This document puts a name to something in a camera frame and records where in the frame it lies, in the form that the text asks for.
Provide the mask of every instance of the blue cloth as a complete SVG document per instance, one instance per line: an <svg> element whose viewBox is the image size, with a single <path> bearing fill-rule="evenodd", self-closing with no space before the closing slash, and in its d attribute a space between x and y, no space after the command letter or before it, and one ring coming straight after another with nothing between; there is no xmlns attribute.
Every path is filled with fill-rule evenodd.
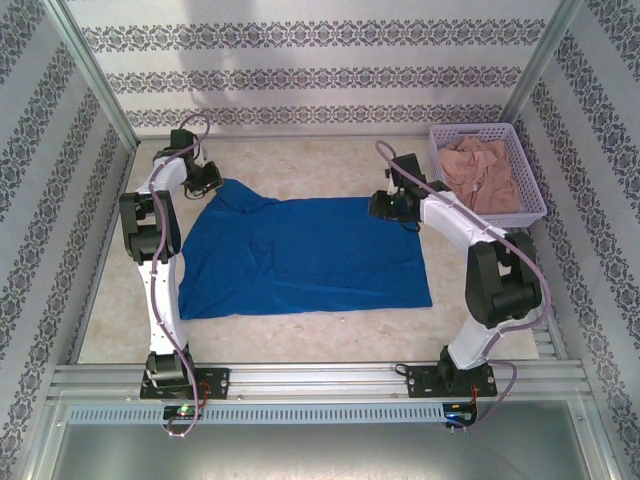
<svg viewBox="0 0 640 480"><path fill-rule="evenodd" d="M225 180L182 250L180 316L432 305L420 241L367 198L264 198Z"/></svg>

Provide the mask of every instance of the white wall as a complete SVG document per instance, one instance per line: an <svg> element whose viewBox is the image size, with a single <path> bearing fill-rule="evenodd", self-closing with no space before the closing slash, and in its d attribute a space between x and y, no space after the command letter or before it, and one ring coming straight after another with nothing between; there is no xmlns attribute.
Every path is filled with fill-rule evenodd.
<svg viewBox="0 0 640 480"><path fill-rule="evenodd" d="M639 6L586 1L516 124L549 209L532 232L556 316L624 478L640 478Z"/></svg>
<svg viewBox="0 0 640 480"><path fill-rule="evenodd" d="M425 134L495 121L558 0L75 0L137 133Z"/></svg>
<svg viewBox="0 0 640 480"><path fill-rule="evenodd" d="M0 479L65 363L129 152L36 0L0 6Z"/></svg>

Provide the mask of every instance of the beige fabric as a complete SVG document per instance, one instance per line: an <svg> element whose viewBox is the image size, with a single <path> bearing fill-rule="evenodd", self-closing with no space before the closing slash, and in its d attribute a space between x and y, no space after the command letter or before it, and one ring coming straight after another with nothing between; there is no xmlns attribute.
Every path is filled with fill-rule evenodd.
<svg viewBox="0 0 640 480"><path fill-rule="evenodd" d="M502 140L481 142L467 137L438 151L438 163L456 197L479 214L520 210L518 185Z"/></svg>

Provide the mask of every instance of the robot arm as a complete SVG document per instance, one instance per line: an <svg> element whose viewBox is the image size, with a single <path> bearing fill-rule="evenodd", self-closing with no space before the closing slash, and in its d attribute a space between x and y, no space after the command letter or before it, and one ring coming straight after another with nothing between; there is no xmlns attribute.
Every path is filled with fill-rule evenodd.
<svg viewBox="0 0 640 480"><path fill-rule="evenodd" d="M425 181L415 155L397 157L394 162ZM501 331L524 323L522 320L529 311L542 301L539 281L531 269L488 232L506 238L533 259L531 239L523 232L510 234L490 225L462 205L441 182L430 186L446 202L429 195L395 171L388 170L387 175L389 189L373 195L369 202L370 214L429 225L466 254L465 300L470 315L453 342L444 347L438 374L449 392L467 389L479 372L489 371L486 354L494 338Z"/></svg>
<svg viewBox="0 0 640 480"><path fill-rule="evenodd" d="M185 368L173 344L160 328L151 302L152 258L161 239L161 219L156 211L149 183L157 172L154 190L162 203L168 222L167 240L160 255L155 274L155 300L160 320L191 362L187 338L182 330L178 311L178 295L175 283L176 255L180 253L180 228L173 208L172 196L184 185L192 194L204 195L222 184L220 172L213 162L206 161L206 153L200 147L204 161L197 163L193 152L177 157L164 165L174 153L192 145L195 135L183 129L172 130L171 144L154 157L153 170L145 182L133 193L120 197L120 217L127 253L138 264L147 297L151 327L150 353L147 357L146 376L155 388L189 385Z"/></svg>

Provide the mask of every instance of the beige floor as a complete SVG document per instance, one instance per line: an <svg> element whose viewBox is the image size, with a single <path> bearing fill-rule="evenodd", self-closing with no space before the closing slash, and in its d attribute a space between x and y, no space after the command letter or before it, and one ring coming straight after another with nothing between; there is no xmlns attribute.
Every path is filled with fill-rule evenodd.
<svg viewBox="0 0 640 480"><path fill-rule="evenodd" d="M372 141L208 142L223 176L279 199L370 196L386 189L385 164ZM399 154L415 152L427 177L427 142L395 140ZM143 142L129 191L150 171L164 141ZM174 199L183 239L210 200ZM420 232L432 308L296 315L232 316L184 322L197 362L356 362L434 360L464 322L463 254L429 227ZM184 265L178 264L178 279ZM118 224L80 354L81 363L144 363L149 320L135 264ZM531 332L505 337L495 358L538 358Z"/></svg>

